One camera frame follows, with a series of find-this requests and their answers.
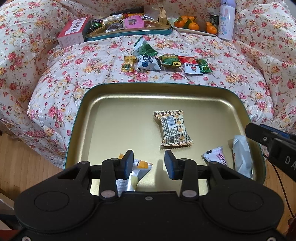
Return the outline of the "green white snack bag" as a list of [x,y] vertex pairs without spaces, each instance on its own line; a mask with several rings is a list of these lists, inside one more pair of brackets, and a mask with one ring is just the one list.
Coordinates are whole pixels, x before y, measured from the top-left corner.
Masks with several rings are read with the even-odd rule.
[[134,56],[157,56],[158,52],[153,49],[150,44],[141,36],[133,46],[133,55]]

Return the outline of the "grey white snack packet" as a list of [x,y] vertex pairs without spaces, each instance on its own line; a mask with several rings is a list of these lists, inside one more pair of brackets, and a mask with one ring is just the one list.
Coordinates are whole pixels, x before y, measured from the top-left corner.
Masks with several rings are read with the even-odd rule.
[[232,146],[233,160],[235,164],[235,170],[252,179],[252,166],[253,161],[250,153],[247,138],[243,135],[235,135]]

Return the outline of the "white fruit plate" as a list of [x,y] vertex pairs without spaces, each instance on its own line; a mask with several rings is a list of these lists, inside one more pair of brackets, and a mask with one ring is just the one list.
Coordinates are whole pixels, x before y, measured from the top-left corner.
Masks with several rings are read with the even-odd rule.
[[189,30],[189,29],[175,27],[174,26],[174,21],[175,20],[176,20],[176,18],[168,18],[168,22],[171,24],[172,28],[174,28],[176,31],[178,31],[180,33],[191,33],[191,34],[197,34],[197,35],[202,35],[202,36],[216,37],[216,35],[211,34],[211,33],[207,33],[207,32]]

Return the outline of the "orange mandarin left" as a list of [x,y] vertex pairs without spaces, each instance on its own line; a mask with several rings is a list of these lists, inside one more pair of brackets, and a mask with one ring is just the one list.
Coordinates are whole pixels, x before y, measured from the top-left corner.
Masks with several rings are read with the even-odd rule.
[[185,25],[185,22],[184,22],[183,19],[181,19],[181,20],[176,20],[176,21],[174,22],[174,26],[177,27],[177,28],[183,28],[184,25]]

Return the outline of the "white pink hawthorn candy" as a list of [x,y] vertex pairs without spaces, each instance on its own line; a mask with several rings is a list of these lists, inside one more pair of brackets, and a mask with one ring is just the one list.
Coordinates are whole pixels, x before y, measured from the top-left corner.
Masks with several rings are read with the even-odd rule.
[[220,164],[223,164],[227,166],[227,161],[224,157],[223,153],[223,147],[217,147],[211,150],[208,150],[206,153],[202,155],[202,158],[207,161],[208,163],[210,162],[219,162]]

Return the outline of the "blue white snack packet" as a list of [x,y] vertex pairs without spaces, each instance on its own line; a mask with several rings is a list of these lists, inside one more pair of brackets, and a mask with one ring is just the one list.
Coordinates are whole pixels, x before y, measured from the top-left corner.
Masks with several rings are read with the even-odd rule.
[[149,71],[161,71],[161,61],[159,58],[154,58],[147,55],[137,56],[137,69]]

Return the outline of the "red white snack packet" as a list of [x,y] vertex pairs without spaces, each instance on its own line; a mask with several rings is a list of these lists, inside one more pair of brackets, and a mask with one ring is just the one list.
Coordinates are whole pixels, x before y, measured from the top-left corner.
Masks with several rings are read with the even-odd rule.
[[181,62],[184,73],[188,75],[202,75],[200,67],[194,57],[178,56]]

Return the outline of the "purple white thermos bottle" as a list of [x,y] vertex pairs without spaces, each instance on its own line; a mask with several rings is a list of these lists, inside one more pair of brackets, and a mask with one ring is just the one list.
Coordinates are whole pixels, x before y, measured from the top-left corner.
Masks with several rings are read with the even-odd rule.
[[220,3],[219,24],[217,36],[220,39],[231,41],[233,38],[234,22],[235,22],[234,0],[222,0]]

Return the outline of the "floral sofa cover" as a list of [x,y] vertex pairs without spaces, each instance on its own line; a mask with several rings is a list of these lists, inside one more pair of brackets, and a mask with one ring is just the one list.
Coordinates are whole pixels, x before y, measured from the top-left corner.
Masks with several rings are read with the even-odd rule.
[[20,140],[63,168],[84,94],[112,82],[173,82],[223,87],[239,96],[254,123],[295,132],[295,18],[285,1],[237,1],[229,42],[171,32],[146,35],[160,54],[202,58],[212,72],[123,73],[123,58],[138,36],[115,37],[62,49],[69,20],[106,17],[135,6],[170,18],[206,19],[219,1],[7,1],[1,7],[1,122]]

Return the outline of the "orange mandarin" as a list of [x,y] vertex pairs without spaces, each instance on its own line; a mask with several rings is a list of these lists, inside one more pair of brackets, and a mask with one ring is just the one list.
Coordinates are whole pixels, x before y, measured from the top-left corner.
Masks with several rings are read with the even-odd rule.
[[207,33],[212,34],[212,35],[217,34],[217,29],[213,25],[208,25],[206,31],[207,31]]
[[188,25],[188,29],[198,31],[199,30],[199,25],[197,23],[195,23],[195,22],[191,22]]
[[181,20],[176,20],[176,21],[174,22],[174,26],[177,27],[177,28],[183,28],[184,25],[185,25],[185,22],[184,22],[183,19],[181,19]]

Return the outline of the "brown patterned biscuit packet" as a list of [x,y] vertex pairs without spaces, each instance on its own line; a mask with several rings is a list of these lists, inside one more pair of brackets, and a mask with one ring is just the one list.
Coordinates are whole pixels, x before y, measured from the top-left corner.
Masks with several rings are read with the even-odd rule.
[[158,110],[154,111],[153,114],[154,118],[161,123],[163,133],[162,148],[179,148],[193,144],[193,140],[185,127],[183,110]]

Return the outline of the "teal gold tin with snacks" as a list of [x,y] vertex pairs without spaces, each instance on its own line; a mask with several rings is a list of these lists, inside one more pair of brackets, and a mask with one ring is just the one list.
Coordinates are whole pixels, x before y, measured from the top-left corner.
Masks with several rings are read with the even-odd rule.
[[96,41],[132,35],[169,35],[172,30],[169,22],[160,22],[146,14],[119,14],[91,21],[85,40]]

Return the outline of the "silver yellow snack packet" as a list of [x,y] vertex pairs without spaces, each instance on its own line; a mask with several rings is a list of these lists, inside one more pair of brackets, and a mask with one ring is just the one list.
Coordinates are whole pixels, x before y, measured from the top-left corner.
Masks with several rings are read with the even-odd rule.
[[133,158],[132,171],[128,179],[117,179],[116,186],[118,195],[121,196],[124,191],[133,192],[137,188],[139,181],[152,169],[152,163],[141,159]]

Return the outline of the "dark starbucks can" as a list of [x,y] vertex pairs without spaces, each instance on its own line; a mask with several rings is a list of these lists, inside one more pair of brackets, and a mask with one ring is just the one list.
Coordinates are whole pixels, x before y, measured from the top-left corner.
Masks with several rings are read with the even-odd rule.
[[219,25],[219,14],[210,13],[209,14],[209,21],[212,25],[218,26]]

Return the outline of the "red white snack box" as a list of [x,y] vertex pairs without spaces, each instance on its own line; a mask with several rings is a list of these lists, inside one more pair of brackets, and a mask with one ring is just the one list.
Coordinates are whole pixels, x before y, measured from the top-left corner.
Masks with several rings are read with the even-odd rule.
[[57,37],[61,49],[85,42],[90,18],[70,20]]

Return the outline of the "pink snack packet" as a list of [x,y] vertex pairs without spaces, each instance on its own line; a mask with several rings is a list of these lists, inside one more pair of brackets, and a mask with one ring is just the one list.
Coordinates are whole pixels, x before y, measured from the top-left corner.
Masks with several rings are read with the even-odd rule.
[[129,16],[123,20],[123,25],[126,29],[144,28],[144,20],[140,15]]

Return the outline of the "black remote control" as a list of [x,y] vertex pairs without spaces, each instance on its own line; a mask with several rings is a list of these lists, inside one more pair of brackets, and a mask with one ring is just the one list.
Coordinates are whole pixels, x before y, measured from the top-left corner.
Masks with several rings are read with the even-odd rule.
[[125,9],[122,11],[116,11],[110,14],[110,16],[119,15],[119,14],[143,14],[144,6],[137,6],[130,9]]

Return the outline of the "green yellow snack packet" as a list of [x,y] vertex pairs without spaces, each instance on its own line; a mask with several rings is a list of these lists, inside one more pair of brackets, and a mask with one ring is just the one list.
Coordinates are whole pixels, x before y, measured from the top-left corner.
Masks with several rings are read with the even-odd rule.
[[164,54],[159,57],[162,66],[165,68],[179,68],[182,66],[177,55],[174,54]]

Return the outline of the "orange mandarin front right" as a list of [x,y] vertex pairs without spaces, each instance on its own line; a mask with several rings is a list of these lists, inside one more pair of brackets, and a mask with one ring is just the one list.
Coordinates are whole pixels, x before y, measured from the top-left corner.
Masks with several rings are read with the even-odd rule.
[[213,25],[208,25],[206,31],[207,31],[207,33],[212,34],[212,35],[217,34],[217,29]]

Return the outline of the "small green candy packet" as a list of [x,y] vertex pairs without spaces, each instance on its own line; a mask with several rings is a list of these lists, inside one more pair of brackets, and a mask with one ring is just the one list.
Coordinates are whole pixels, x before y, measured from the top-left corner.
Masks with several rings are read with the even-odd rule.
[[205,59],[196,59],[196,61],[202,74],[208,74],[212,72],[211,68],[209,67]]

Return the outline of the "gold teal tin tray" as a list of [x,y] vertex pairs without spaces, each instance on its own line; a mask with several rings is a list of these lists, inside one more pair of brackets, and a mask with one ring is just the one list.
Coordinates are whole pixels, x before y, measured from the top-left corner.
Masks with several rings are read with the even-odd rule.
[[81,161],[98,165],[133,150],[136,159],[152,163],[137,191],[180,191],[181,182],[168,177],[161,123],[154,117],[154,111],[176,109],[184,112],[193,144],[174,148],[173,154],[204,165],[202,155],[222,147],[233,168],[233,139],[250,123],[240,98],[224,88],[176,83],[113,83],[90,89],[76,114],[65,166]]

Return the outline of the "brown paper packet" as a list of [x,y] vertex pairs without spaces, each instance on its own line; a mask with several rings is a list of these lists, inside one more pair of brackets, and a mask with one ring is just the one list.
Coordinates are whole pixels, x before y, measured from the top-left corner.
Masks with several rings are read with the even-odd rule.
[[162,25],[166,25],[168,22],[164,7],[162,7],[159,11],[158,22],[161,23]]

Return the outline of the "gold candy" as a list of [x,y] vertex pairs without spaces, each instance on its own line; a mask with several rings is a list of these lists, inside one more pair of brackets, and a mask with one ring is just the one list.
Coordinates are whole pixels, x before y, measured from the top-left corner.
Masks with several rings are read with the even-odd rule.
[[133,72],[134,71],[134,64],[136,63],[137,58],[135,56],[125,56],[124,63],[121,66],[122,72]]

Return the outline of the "orange mandarin front middle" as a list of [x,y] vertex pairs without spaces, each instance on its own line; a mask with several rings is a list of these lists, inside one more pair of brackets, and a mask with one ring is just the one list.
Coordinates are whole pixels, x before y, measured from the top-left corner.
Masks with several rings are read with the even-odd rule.
[[197,23],[195,23],[195,22],[191,22],[188,25],[188,29],[198,31],[199,30],[199,25]]

